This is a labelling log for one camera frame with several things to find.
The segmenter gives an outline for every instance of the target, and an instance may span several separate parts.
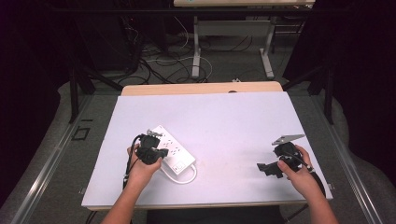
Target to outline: hand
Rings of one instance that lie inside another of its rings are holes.
[[[299,146],[296,146],[296,148],[301,152],[303,156],[303,161],[312,167],[311,160],[309,159],[309,154],[305,151],[305,149]],[[309,174],[309,171],[308,169],[306,169],[305,166],[303,166],[298,172],[294,172],[293,170],[291,170],[289,166],[283,161],[279,161],[277,163],[277,166],[283,173],[288,176],[291,184],[307,200],[317,197],[318,194],[322,195],[317,181],[311,174]]]
[[[134,145],[134,150],[132,150],[132,159],[131,159],[131,172],[129,173],[128,184],[135,185],[143,189],[150,181],[152,175],[161,167],[163,158],[159,158],[155,163],[151,165],[147,165],[139,160],[136,156],[135,150],[139,147],[138,144]],[[128,155],[131,154],[131,148],[127,149]]]

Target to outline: white tabletop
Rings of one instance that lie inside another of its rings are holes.
[[[313,5],[315,0],[175,0],[176,7],[253,7]]]
[[[195,157],[196,179],[187,185],[157,172],[137,208],[297,203],[303,197],[287,178],[266,176],[257,163],[277,160],[271,145],[282,134],[304,133],[286,92],[120,96],[84,195],[82,206],[108,209],[122,191],[126,148],[139,134],[162,125]],[[306,137],[293,141],[311,155]],[[186,171],[180,180],[189,179]]]

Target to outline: white power strip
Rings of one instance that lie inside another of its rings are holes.
[[[169,150],[168,155],[163,158],[163,162],[176,175],[181,174],[184,170],[192,166],[195,158],[163,126],[159,125],[151,131],[162,135],[158,136],[160,139],[158,149],[167,148]]]

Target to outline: desk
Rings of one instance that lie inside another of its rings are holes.
[[[176,7],[273,7],[313,5],[315,0],[175,0]],[[276,17],[270,21],[199,21],[194,17],[194,59],[192,77],[199,76],[201,49],[200,35],[255,35],[265,36],[264,48],[260,49],[265,75],[274,79],[274,73],[268,58],[268,50],[274,35]]]
[[[304,202],[287,178],[266,176],[256,165],[276,161],[271,143],[280,135],[304,133],[288,94],[281,90],[276,82],[126,87],[115,106],[82,206],[111,208],[122,190],[126,148],[138,134],[160,124],[195,157],[198,176],[190,184],[178,185],[156,172],[136,208]],[[306,137],[294,143],[310,153],[327,198],[332,199]],[[190,176],[186,170],[180,178]]]

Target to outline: black backdrop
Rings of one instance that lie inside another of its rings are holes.
[[[315,8],[345,7],[351,2],[317,0]],[[335,52],[334,97],[346,115],[349,148],[396,186],[396,3],[354,2],[348,18],[308,19],[284,77],[294,80]],[[342,37],[340,48],[332,46],[337,36]]]
[[[35,1],[0,7],[0,204],[35,155],[68,80],[56,40]]]

